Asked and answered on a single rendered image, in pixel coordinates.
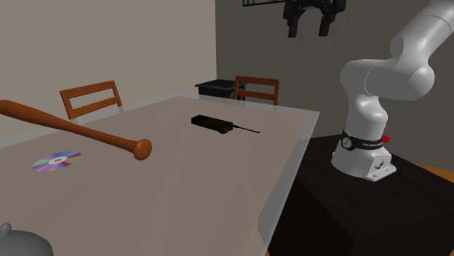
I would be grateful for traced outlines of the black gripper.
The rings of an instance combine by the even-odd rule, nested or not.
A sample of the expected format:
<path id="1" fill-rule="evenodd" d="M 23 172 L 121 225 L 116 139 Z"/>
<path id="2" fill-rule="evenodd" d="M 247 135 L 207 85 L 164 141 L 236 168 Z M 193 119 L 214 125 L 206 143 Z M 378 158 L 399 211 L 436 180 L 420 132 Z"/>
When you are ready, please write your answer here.
<path id="1" fill-rule="evenodd" d="M 336 15 L 345 10 L 346 0 L 285 0 L 283 18 L 287 21 L 289 38 L 297 36 L 299 18 L 307 9 L 313 8 L 322 13 L 319 36 L 328 36 Z"/>

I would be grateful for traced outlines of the brown wooden chair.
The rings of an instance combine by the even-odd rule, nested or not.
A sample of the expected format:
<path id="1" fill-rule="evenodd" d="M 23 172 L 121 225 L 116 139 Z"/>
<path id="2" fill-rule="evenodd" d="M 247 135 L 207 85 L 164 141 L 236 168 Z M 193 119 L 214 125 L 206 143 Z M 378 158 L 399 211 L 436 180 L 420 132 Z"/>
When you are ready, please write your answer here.
<path id="1" fill-rule="evenodd" d="M 265 93 L 265 92 L 253 92 L 246 89 L 240 89 L 239 83 L 247 84 L 259 84 L 265 86 L 272 86 L 274 88 L 274 93 Z M 279 104 L 279 85 L 280 82 L 278 79 L 267 79 L 267 78 L 258 78 L 251 76 L 236 76 L 235 85 L 234 85 L 234 99 L 237 99 L 238 96 L 252 97 L 262 100 L 272 100 L 274 105 Z"/>
<path id="2" fill-rule="evenodd" d="M 75 97 L 81 97 L 84 95 L 89 95 L 95 92 L 101 92 L 105 90 L 111 89 L 113 92 L 113 97 L 95 102 L 95 103 L 90 103 L 89 105 L 84 105 L 78 108 L 73 108 L 71 105 L 71 99 Z M 117 105 L 119 108 L 119 111 L 122 112 L 123 105 L 121 98 L 119 96 L 118 89 L 116 87 L 116 83 L 114 80 L 110 81 L 104 81 L 101 83 L 96 83 L 96 84 L 90 84 L 90 85 L 85 85 L 81 87 L 75 87 L 71 89 L 64 89 L 60 91 L 60 96 L 63 101 L 63 105 L 65 106 L 65 110 L 67 113 L 68 118 L 73 121 L 77 117 L 83 116 L 85 114 L 98 111 L 102 108 L 106 108 L 111 105 Z"/>

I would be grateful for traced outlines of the black side table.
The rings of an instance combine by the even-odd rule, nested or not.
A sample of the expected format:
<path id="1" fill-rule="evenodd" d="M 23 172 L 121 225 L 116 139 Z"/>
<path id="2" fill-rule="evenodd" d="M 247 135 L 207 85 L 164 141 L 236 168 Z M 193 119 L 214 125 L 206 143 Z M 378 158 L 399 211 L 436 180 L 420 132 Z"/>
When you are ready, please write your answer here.
<path id="1" fill-rule="evenodd" d="M 216 79 L 196 84 L 195 87 L 198 88 L 198 93 L 200 95 L 234 98 L 235 81 L 232 80 Z"/>

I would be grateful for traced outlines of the black radio with antenna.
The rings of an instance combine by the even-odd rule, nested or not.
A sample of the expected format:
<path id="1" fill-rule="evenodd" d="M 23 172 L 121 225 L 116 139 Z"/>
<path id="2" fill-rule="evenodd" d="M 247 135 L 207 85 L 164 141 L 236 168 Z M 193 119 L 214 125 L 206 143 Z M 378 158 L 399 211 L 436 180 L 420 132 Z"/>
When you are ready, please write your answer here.
<path id="1" fill-rule="evenodd" d="M 204 115 L 197 115 L 197 116 L 192 117 L 191 123 L 194 125 L 200 126 L 200 127 L 214 130 L 221 134 L 226 134 L 226 133 L 230 132 L 231 130 L 233 130 L 234 128 L 244 129 L 244 130 L 247 130 L 250 132 L 258 133 L 258 131 L 255 131 L 252 129 L 239 127 L 230 121 L 225 121 L 225 120 L 221 120 L 221 119 L 217 119 L 217 118 L 213 118 L 213 117 L 209 117 L 209 116 L 204 116 Z"/>

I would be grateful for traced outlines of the dark robot stand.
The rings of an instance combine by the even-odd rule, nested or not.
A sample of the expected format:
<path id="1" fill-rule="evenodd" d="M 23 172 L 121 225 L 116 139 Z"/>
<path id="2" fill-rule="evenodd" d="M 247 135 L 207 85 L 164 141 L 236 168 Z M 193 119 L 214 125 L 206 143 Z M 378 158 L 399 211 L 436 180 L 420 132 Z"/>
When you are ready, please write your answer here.
<path id="1" fill-rule="evenodd" d="M 339 137 L 310 139 L 268 251 L 271 256 L 449 256 L 454 183 L 398 156 L 377 182 L 331 164 Z"/>

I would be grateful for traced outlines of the glass-topped brown table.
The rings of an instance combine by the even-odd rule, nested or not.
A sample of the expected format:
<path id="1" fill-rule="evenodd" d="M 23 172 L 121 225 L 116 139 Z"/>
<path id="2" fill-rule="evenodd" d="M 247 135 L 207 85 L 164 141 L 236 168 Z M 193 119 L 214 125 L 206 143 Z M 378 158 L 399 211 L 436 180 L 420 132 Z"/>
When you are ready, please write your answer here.
<path id="1" fill-rule="evenodd" d="M 209 116 L 252 129 L 226 134 Z M 0 224 L 46 238 L 55 256 L 265 256 L 316 111 L 213 97 L 154 100 L 89 124 L 150 156 L 69 132 L 0 148 Z M 61 151 L 77 161 L 32 165 Z"/>

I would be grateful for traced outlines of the brown wooden baseball bat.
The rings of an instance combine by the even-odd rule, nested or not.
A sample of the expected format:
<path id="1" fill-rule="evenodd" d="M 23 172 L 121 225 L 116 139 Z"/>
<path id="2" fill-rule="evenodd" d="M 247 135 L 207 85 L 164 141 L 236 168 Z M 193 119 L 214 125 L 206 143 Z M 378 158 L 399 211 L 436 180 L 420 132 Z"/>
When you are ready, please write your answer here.
<path id="1" fill-rule="evenodd" d="M 152 144 L 148 139 L 135 141 L 99 132 L 78 124 L 73 124 L 51 114 L 10 100 L 0 100 L 0 114 L 31 124 L 72 132 L 77 135 L 88 137 L 93 140 L 124 149 L 132 153 L 135 159 L 139 161 L 148 158 L 152 151 Z"/>

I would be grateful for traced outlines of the rainbow compact disc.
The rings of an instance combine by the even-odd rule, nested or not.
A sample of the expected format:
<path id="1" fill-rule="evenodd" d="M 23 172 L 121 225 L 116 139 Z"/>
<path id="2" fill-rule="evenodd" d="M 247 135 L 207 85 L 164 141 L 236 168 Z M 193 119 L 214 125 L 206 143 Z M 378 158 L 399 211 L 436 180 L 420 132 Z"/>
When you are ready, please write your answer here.
<path id="1" fill-rule="evenodd" d="M 79 151 L 61 151 L 38 160 L 32 165 L 34 172 L 51 172 L 67 167 L 77 161 L 81 153 Z"/>

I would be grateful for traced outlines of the grey rounded object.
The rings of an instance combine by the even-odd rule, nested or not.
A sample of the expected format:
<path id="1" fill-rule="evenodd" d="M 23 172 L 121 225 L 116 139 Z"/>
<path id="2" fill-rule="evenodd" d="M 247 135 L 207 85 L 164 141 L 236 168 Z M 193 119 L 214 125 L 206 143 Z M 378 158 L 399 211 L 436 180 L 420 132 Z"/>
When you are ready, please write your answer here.
<path id="1" fill-rule="evenodd" d="M 9 223 L 3 223 L 0 225 L 0 256 L 54 256 L 54 253 L 43 237 L 13 230 Z"/>

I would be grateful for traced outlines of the dark framed wall picture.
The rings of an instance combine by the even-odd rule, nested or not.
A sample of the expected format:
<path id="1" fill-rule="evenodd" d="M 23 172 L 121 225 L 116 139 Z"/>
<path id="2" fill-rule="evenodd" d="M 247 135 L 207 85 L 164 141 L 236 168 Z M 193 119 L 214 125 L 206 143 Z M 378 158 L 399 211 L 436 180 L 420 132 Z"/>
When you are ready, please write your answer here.
<path id="1" fill-rule="evenodd" d="M 243 7 L 252 7 L 252 6 L 259 6 L 259 5 L 267 5 L 267 4 L 280 4 L 284 3 L 286 0 L 242 0 Z"/>

